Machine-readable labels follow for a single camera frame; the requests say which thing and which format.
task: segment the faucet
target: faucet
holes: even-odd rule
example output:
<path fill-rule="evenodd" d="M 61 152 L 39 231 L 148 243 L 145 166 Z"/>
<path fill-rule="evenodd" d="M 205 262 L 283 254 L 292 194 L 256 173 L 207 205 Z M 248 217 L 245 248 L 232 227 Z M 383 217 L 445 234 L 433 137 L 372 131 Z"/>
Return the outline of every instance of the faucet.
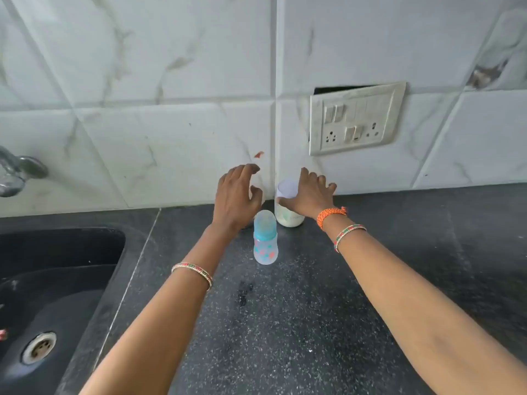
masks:
<path fill-rule="evenodd" d="M 0 165 L 6 174 L 0 177 L 0 197 L 12 197 L 24 188 L 29 179 L 47 177 L 46 165 L 31 156 L 15 156 L 0 145 Z"/>

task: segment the electrical outlet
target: electrical outlet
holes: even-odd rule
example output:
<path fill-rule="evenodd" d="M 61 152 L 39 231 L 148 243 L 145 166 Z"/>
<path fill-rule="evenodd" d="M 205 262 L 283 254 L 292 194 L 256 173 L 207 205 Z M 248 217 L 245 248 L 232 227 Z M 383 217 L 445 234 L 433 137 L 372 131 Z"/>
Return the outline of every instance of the electrical outlet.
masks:
<path fill-rule="evenodd" d="M 389 143 L 406 82 L 311 96 L 309 155 Z"/>

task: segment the drain strainer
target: drain strainer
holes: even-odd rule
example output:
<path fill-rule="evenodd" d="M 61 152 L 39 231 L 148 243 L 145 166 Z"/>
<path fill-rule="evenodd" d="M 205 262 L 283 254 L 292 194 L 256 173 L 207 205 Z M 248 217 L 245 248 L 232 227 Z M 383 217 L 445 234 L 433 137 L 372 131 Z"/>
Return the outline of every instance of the drain strainer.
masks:
<path fill-rule="evenodd" d="M 56 343 L 57 335 L 52 331 L 37 335 L 24 349 L 22 363 L 31 365 L 42 360 L 49 355 Z"/>

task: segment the black sink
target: black sink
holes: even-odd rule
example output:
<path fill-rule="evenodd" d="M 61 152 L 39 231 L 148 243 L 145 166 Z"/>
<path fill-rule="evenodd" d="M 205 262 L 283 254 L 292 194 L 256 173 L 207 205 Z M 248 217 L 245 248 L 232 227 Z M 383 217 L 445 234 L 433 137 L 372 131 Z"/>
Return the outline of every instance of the black sink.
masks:
<path fill-rule="evenodd" d="M 111 228 L 0 235 L 2 395 L 55 392 L 124 242 Z"/>

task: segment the wall tile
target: wall tile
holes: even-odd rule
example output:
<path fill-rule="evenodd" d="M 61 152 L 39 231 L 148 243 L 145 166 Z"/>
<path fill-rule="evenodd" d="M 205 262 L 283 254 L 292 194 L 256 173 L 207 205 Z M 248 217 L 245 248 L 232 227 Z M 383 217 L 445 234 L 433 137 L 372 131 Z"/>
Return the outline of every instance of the wall tile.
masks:
<path fill-rule="evenodd" d="M 501 13 L 467 85 L 485 90 L 527 88 L 527 0 L 511 3 Z"/>
<path fill-rule="evenodd" d="M 0 216 L 126 207 L 71 112 L 3 112 L 0 139 L 13 154 L 34 156 L 49 168 L 48 179 L 29 180 L 16 196 L 0 198 Z"/>
<path fill-rule="evenodd" d="M 526 181 L 526 105 L 527 91 L 464 93 L 416 188 Z"/>
<path fill-rule="evenodd" d="M 14 8 L 0 0 L 0 108 L 32 109 L 64 106 L 41 59 L 24 35 Z"/>
<path fill-rule="evenodd" d="M 338 184 L 338 194 L 409 189 L 457 94 L 405 98 L 393 143 L 325 156 L 309 156 L 309 99 L 278 105 L 277 183 L 297 178 L 302 166 Z"/>
<path fill-rule="evenodd" d="M 270 94 L 270 0 L 13 0 L 76 103 Z"/>
<path fill-rule="evenodd" d="M 503 0 L 286 0 L 284 92 L 463 86 Z"/>
<path fill-rule="evenodd" d="M 273 197 L 271 102 L 83 110 L 86 128 L 129 206 L 214 202 L 218 179 L 258 163 Z M 255 158 L 260 151 L 260 158 Z"/>

